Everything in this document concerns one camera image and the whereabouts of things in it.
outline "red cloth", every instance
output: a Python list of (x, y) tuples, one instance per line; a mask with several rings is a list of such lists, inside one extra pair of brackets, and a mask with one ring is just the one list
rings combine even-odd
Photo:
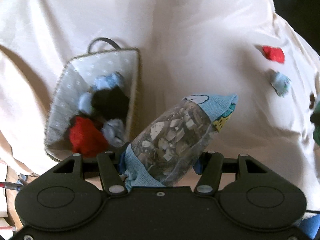
[(284, 63), (284, 53), (280, 48), (273, 48), (269, 46), (263, 46), (262, 50), (266, 55), (267, 59), (272, 61), (277, 61), (279, 63)]
[(108, 149), (108, 141), (87, 118), (76, 117), (76, 124), (70, 128), (69, 139), (73, 146), (72, 151), (83, 154), (84, 158), (95, 157)]

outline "white fabric backdrop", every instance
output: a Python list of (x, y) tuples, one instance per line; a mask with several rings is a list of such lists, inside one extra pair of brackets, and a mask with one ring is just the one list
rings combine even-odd
[[(272, 0), (1, 0), (0, 130), (21, 169), (54, 165), (43, 150), (54, 87), (63, 65), (99, 36), (142, 52), (141, 129), (188, 94), (235, 92), (236, 111), (210, 148), (252, 155), (320, 209), (309, 121), (320, 60)], [(285, 63), (266, 60), (257, 45), (281, 47)], [(292, 80), (285, 98), (268, 83), (270, 68)]]

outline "basket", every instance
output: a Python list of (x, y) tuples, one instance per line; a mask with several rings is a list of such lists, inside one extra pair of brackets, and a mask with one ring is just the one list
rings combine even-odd
[[(114, 49), (91, 52), (97, 41)], [(60, 162), (72, 155), (68, 129), (70, 119), (78, 113), (79, 97), (93, 85), (94, 79), (118, 71), (124, 77), (124, 93), (130, 98), (126, 119), (125, 140), (132, 141), (139, 133), (138, 106), (141, 87), (141, 57), (136, 48), (122, 49), (113, 40), (97, 38), (87, 54), (72, 58), (64, 67), (56, 86), (45, 129), (45, 151)]]

